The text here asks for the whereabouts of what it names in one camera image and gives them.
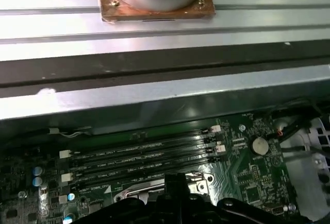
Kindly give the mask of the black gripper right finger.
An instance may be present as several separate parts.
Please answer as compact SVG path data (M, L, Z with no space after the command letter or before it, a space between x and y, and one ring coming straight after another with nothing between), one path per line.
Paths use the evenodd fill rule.
M177 174L178 223L306 223L305 217L285 219L234 198L224 198L216 205L190 193L186 176Z

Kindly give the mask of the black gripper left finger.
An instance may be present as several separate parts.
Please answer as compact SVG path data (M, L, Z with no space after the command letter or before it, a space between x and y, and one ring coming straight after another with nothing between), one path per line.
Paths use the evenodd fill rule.
M154 203L126 198L75 223L178 223L178 175L165 176L164 194Z

